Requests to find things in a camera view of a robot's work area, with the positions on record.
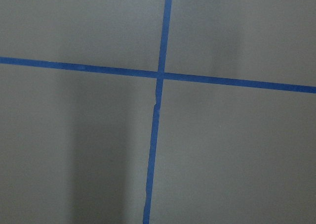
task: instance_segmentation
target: gray floor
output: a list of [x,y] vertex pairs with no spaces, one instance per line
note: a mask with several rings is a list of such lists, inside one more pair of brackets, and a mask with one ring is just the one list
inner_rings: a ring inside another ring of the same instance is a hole
[[[0,0],[0,56],[156,71],[164,0]],[[166,72],[316,86],[316,0],[173,0]],[[0,64],[0,223],[139,224],[155,79]],[[165,81],[151,224],[316,222],[315,94]]]

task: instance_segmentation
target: vertical blue line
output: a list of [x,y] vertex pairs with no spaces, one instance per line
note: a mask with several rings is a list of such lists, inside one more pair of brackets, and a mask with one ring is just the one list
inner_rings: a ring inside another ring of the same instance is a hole
[[156,147],[157,147],[159,116],[160,116],[160,107],[161,107],[161,98],[162,98],[163,74],[164,74],[166,55],[167,55],[171,3],[172,3],[172,0],[165,0],[164,2],[163,22],[162,22],[162,31],[161,31],[161,40],[160,40],[160,52],[159,52],[159,62],[158,62],[158,75],[157,75],[157,82],[156,82],[156,104],[154,106],[152,134],[151,134],[150,149],[149,149],[147,181],[146,181],[146,201],[145,201],[145,206],[144,206],[143,224],[149,224],[150,210],[151,210],[151,203],[152,203]]

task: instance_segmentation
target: gray tile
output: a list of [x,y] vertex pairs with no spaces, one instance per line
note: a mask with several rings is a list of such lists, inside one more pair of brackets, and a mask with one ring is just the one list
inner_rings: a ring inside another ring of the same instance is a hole
[[157,70],[164,0],[0,0],[0,55]]
[[155,80],[2,64],[0,101],[0,223],[141,223]]
[[166,71],[316,86],[316,0],[173,0]]
[[314,94],[165,81],[153,224],[316,220]]

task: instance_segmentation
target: blue line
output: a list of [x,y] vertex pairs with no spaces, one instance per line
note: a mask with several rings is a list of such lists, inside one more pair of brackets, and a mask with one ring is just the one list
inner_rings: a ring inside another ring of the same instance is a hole
[[151,203],[152,203],[155,160],[156,160],[156,147],[157,147],[159,116],[160,116],[162,88],[163,88],[163,75],[164,75],[167,45],[168,45],[171,4],[172,4],[172,0],[165,0],[164,2],[160,52],[159,52],[159,61],[158,61],[158,74],[157,74],[157,82],[156,82],[156,104],[154,106],[152,134],[151,134],[150,149],[149,149],[147,181],[146,181],[146,201],[145,201],[145,206],[144,206],[143,224],[149,224],[150,222],[150,210],[151,210]]
[[85,64],[74,64],[74,63],[65,63],[65,62],[47,62],[47,61],[39,61],[39,60],[12,58],[12,57],[0,57],[0,63],[20,65],[20,66],[73,70],[73,71],[82,71],[82,72],[96,72],[96,73],[106,73],[106,74],[114,74],[114,75],[157,78],[157,72],[153,72],[153,71],[143,71],[143,70],[135,70],[135,69],[115,68],[115,67],[91,66],[91,65],[85,65]]
[[270,89],[270,90],[286,90],[286,91],[296,91],[296,92],[305,92],[305,93],[316,93],[316,87],[272,83],[272,82],[249,81],[249,80],[220,78],[220,77],[195,76],[195,75],[185,75],[185,74],[176,74],[176,73],[164,73],[163,78],[167,80],[186,81],[186,82],[199,82],[199,83],[210,83],[210,84],[229,85],[229,86],[238,86],[238,87],[251,87],[251,88],[262,88],[262,89]]

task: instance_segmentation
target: blue tape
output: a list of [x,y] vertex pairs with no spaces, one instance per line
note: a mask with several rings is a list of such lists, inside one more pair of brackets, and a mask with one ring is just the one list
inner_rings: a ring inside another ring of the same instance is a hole
[[72,70],[72,71],[81,71],[81,72],[96,72],[96,73],[106,73],[106,74],[125,75],[125,76],[134,76],[134,77],[157,78],[157,72],[153,72],[153,71],[143,71],[143,70],[135,70],[135,69],[115,68],[115,67],[91,66],[91,65],[85,65],[85,64],[74,64],[74,63],[65,63],[65,62],[47,62],[47,61],[39,61],[39,60],[12,58],[12,57],[0,57],[0,63],[20,65],[20,66],[63,69],[63,70]]
[[249,81],[249,80],[220,78],[220,77],[195,76],[195,75],[185,75],[185,74],[176,74],[176,73],[164,73],[163,78],[168,79],[168,80],[186,81],[186,82],[199,82],[199,83],[210,83],[210,84],[229,85],[229,86],[238,86],[238,87],[251,87],[251,88],[262,88],[262,89],[270,89],[270,90],[286,90],[286,91],[297,91],[297,92],[305,92],[305,93],[316,93],[316,87],[272,83],[272,82]]
[[172,4],[172,0],[165,0],[164,2],[163,22],[162,22],[162,30],[161,30],[159,61],[158,61],[158,74],[157,74],[157,82],[156,82],[156,104],[154,106],[152,133],[151,133],[150,149],[149,149],[147,180],[146,180],[146,201],[145,201],[145,206],[144,206],[143,224],[149,224],[149,221],[150,221],[150,210],[151,210],[151,203],[152,203],[155,160],[156,160],[156,147],[157,147],[159,116],[160,116],[162,88],[163,88],[163,75],[164,75],[164,68],[165,68],[166,55],[167,55],[171,4]]

